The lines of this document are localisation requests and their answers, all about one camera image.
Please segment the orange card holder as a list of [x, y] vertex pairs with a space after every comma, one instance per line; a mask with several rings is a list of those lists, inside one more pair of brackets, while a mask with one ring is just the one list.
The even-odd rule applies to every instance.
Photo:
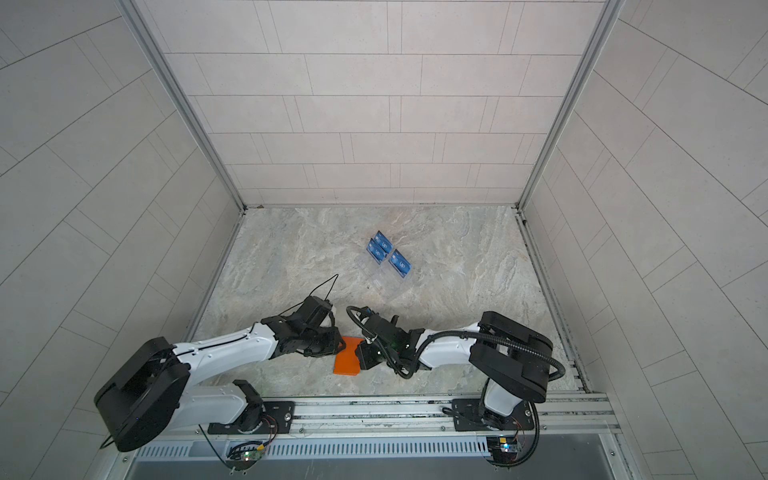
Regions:
[[356, 349], [362, 338], [347, 337], [342, 338], [344, 348], [335, 356], [333, 374], [340, 376], [356, 376], [360, 373], [360, 361], [356, 355]]

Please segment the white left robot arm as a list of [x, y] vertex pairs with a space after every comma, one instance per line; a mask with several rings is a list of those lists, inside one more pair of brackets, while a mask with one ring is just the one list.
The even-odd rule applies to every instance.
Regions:
[[98, 390], [94, 404], [108, 430], [106, 445], [136, 450], [166, 430], [219, 424], [251, 433], [278, 424], [246, 380], [209, 386], [207, 380], [243, 365], [289, 354], [334, 356], [346, 343], [332, 304], [310, 295], [289, 316], [265, 318], [234, 333], [194, 342], [146, 341]]

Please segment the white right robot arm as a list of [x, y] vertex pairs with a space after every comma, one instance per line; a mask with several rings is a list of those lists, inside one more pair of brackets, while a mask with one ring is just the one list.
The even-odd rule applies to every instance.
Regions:
[[386, 320], [368, 307], [349, 306], [346, 313], [363, 334], [355, 349], [362, 370], [385, 364], [408, 380], [420, 369], [469, 364], [485, 374], [474, 423], [486, 428], [503, 429], [518, 406], [532, 412], [546, 401], [548, 385], [566, 374], [549, 338], [495, 311], [442, 331], [405, 331], [396, 318]]

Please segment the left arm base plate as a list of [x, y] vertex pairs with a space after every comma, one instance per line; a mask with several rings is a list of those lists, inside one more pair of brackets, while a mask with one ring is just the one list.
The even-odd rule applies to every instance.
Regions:
[[259, 409], [247, 407], [233, 423], [210, 423], [212, 435], [274, 435], [290, 432], [296, 404], [292, 401], [266, 401]]

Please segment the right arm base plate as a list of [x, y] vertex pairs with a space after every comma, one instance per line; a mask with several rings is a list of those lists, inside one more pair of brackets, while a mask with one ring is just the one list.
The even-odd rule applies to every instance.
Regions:
[[533, 413], [526, 402], [517, 404], [512, 413], [507, 416], [487, 409], [480, 398], [452, 399], [445, 411], [453, 418], [454, 428], [458, 432], [533, 431], [535, 429]]

